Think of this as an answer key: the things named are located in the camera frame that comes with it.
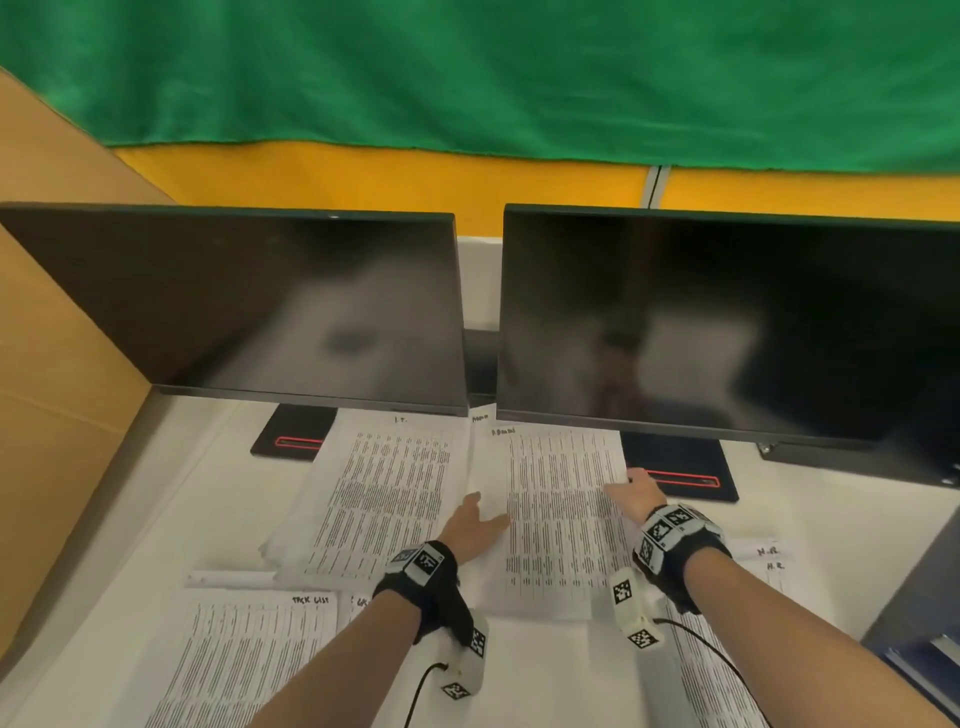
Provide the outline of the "black computer monitor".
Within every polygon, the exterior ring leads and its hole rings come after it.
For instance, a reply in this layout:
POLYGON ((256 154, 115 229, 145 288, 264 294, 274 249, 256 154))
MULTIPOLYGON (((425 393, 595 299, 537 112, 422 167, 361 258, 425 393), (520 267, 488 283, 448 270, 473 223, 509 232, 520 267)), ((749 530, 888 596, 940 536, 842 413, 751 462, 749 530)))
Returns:
POLYGON ((960 489, 960 222, 510 203, 496 403, 960 489))
POLYGON ((165 393, 468 413, 452 213, 10 201, 0 227, 165 393))

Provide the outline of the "brown cardboard panel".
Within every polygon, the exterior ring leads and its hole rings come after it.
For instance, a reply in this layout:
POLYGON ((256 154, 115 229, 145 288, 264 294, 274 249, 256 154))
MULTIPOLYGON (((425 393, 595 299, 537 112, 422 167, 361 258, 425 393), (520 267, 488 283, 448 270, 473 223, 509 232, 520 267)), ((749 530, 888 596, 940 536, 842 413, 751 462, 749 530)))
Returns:
MULTIPOLYGON (((174 200, 0 67, 0 203, 174 200)), ((0 664, 150 385, 0 225, 0 664)))

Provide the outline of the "person's right forearm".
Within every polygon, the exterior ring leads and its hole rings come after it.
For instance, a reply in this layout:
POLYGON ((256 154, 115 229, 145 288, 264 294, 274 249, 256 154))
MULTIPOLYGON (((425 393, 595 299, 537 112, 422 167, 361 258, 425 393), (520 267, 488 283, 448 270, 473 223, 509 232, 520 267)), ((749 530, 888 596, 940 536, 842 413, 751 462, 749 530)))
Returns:
POLYGON ((874 653, 727 554, 698 551, 683 574, 772 728, 952 728, 874 653))

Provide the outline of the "white partition board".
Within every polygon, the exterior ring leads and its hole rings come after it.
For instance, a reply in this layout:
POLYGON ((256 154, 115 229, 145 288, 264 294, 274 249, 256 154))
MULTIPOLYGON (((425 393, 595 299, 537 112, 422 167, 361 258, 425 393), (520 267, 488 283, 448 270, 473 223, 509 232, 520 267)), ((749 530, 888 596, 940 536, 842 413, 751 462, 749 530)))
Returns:
POLYGON ((461 235, 457 246, 464 327, 498 332, 503 241, 461 235))

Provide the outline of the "person's left hand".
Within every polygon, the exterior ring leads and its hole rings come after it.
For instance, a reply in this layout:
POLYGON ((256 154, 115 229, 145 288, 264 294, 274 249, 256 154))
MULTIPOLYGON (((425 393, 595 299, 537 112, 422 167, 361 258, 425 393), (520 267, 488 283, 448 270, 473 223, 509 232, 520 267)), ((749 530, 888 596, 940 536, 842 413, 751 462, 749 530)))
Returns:
POLYGON ((469 492, 438 535, 438 541, 449 549, 459 567, 488 552, 508 530, 502 535, 481 533, 480 522, 488 520, 481 515, 481 498, 480 492, 469 492))

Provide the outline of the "fanned printed paper stack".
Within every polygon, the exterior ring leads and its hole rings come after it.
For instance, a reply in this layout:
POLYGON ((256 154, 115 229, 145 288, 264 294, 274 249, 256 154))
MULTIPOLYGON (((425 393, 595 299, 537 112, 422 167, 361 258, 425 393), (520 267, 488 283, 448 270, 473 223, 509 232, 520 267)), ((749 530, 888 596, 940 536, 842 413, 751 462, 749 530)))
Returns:
POLYGON ((341 409, 261 547, 290 590, 370 593, 388 562, 437 537, 466 493, 469 417, 341 409))

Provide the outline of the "printed paper stack with table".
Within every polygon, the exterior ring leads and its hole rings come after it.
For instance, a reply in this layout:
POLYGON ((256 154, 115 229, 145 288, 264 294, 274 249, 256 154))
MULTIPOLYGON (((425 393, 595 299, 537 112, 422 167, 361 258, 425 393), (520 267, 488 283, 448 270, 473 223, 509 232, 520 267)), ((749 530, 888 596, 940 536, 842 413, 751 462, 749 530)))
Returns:
POLYGON ((636 529, 604 485, 627 480, 617 431, 500 420, 470 411, 467 489, 484 518, 510 527, 462 572, 467 602, 487 615, 588 622, 606 611, 607 578, 629 563, 636 529))

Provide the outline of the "black monitor base red stripe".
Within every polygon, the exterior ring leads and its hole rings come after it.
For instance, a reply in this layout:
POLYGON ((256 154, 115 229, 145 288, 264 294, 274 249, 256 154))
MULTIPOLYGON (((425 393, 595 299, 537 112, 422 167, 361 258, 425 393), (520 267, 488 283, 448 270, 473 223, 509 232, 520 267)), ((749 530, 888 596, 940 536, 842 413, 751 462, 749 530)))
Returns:
POLYGON ((739 493, 718 440, 619 433, 628 468, 642 468, 669 497, 736 504, 739 493))
POLYGON ((338 409, 278 404, 252 444, 252 456, 312 462, 327 439, 338 409))

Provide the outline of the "green fabric curtain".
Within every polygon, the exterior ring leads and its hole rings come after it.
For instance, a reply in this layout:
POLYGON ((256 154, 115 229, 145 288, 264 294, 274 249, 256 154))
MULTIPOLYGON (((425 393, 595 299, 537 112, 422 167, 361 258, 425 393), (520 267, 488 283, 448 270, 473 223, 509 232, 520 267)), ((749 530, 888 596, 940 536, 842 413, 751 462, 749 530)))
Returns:
POLYGON ((0 67, 113 147, 960 173, 960 0, 0 0, 0 67))

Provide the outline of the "person's right hand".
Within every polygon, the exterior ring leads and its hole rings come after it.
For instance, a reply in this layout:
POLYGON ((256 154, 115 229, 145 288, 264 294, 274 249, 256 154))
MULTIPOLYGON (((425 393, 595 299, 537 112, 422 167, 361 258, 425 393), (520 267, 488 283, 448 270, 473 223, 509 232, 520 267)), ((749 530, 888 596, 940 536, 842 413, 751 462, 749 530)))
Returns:
POLYGON ((627 479, 624 482, 631 482, 636 491, 634 503, 616 503, 612 499, 611 501, 625 518, 642 527, 652 513, 668 504, 667 497, 646 469, 630 467, 626 470, 626 474, 627 479))

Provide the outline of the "printed task list sheet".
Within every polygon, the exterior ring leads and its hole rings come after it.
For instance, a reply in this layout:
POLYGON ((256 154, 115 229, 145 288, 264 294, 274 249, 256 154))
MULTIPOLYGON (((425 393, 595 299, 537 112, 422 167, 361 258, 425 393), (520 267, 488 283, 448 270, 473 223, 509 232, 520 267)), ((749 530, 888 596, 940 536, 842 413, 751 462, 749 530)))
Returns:
POLYGON ((335 635, 329 591, 189 588, 136 728, 246 728, 335 635))

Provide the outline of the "printed sheet with handwritten initials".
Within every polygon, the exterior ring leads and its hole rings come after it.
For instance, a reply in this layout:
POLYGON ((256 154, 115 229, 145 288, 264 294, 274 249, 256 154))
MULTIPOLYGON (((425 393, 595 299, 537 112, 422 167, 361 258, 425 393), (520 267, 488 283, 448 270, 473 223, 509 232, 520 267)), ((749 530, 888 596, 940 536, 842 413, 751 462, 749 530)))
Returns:
MULTIPOLYGON (((781 539, 738 539, 728 545, 734 560, 775 590, 786 593, 791 578, 788 543, 781 539)), ((679 680, 692 710, 694 728, 770 728, 748 687, 728 664, 729 653, 701 615, 681 613, 661 598, 668 620, 679 680)))

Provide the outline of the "person's left forearm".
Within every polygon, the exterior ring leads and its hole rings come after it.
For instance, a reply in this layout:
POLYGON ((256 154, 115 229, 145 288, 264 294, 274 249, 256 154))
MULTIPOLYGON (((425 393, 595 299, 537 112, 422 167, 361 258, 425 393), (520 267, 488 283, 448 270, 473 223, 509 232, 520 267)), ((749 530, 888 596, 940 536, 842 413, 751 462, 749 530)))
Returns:
POLYGON ((399 594, 378 594, 247 728, 372 728, 421 620, 421 610, 399 594))

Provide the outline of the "yellow partition panel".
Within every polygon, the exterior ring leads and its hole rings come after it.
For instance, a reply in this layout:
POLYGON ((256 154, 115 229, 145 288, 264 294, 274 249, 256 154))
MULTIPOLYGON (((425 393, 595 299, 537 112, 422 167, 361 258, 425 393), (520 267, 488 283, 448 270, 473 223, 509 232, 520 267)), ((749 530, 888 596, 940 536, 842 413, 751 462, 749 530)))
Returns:
MULTIPOLYGON (((638 208, 648 169, 295 141, 114 153, 182 204, 453 213, 469 237, 500 237, 508 204, 638 208)), ((960 222, 960 176, 672 167, 661 208, 960 222)))

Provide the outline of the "grey partition post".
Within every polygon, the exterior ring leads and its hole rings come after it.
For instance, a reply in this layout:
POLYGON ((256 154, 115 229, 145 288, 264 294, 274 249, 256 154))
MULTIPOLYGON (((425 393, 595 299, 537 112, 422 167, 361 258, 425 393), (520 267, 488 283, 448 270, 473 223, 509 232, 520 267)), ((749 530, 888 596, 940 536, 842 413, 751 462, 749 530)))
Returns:
POLYGON ((648 167, 638 205, 641 210, 659 210, 662 207, 671 171, 670 165, 648 167))

